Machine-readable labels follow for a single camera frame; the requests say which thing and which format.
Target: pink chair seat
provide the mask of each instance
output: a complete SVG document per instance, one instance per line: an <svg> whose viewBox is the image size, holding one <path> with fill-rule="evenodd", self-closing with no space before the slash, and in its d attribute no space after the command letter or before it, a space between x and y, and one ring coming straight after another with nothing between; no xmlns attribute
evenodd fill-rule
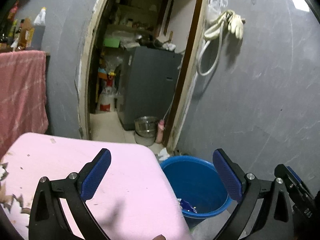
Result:
<svg viewBox="0 0 320 240"><path fill-rule="evenodd" d="M94 197L86 202L112 240L191 240L176 196L154 154L144 146L85 141L26 133L0 164L0 203L12 224L28 239L29 211L42 176L63 179L106 148L111 165ZM82 237L61 200L73 233Z"/></svg>

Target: white floor tile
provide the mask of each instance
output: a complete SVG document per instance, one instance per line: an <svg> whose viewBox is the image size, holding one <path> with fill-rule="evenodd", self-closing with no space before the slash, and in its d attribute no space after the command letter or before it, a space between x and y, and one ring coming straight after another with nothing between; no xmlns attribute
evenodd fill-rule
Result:
<svg viewBox="0 0 320 240"><path fill-rule="evenodd" d="M153 145L148 147L151 151L153 151L153 153L155 155L157 155L158 153L160 153L160 151L163 149L163 145L162 143L158 144L158 143L154 143Z"/></svg>
<svg viewBox="0 0 320 240"><path fill-rule="evenodd" d="M116 112L91 114L90 120L92 140L115 143L126 142L124 130Z"/></svg>
<svg viewBox="0 0 320 240"><path fill-rule="evenodd" d="M124 138L126 143L136 143L134 139L134 131L124 131Z"/></svg>
<svg viewBox="0 0 320 240"><path fill-rule="evenodd" d="M90 114L90 124L93 141L136 143L134 131L123 129L116 112ZM157 155L163 149L163 145L154 143L149 149Z"/></svg>

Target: hanging towel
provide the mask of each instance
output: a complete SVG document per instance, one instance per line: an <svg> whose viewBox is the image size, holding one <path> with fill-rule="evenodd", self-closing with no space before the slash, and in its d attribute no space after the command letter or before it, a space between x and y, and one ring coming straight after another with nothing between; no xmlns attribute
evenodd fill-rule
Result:
<svg viewBox="0 0 320 240"><path fill-rule="evenodd" d="M45 60L36 50L0 54L0 159L23 133L48 128Z"/></svg>

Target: metal bowl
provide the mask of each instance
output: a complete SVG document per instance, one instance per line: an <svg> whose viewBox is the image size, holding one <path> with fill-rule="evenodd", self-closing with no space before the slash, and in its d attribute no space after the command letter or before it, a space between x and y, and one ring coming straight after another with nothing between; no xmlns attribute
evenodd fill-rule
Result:
<svg viewBox="0 0 320 240"><path fill-rule="evenodd" d="M134 139L137 144L141 144L144 146L151 146L155 142L156 137L153 138L145 138L137 134L137 132L134 132Z"/></svg>
<svg viewBox="0 0 320 240"><path fill-rule="evenodd" d="M144 116L134 121L136 132L145 138L156 137L158 118L154 116Z"/></svg>

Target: gray refrigerator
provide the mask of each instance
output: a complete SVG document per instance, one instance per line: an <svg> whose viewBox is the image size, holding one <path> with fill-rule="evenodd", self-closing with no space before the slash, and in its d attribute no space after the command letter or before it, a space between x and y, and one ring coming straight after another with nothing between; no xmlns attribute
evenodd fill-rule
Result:
<svg viewBox="0 0 320 240"><path fill-rule="evenodd" d="M175 92L181 60L181 54L147 47L126 51L116 105L125 130L135 129L136 118L164 117Z"/></svg>

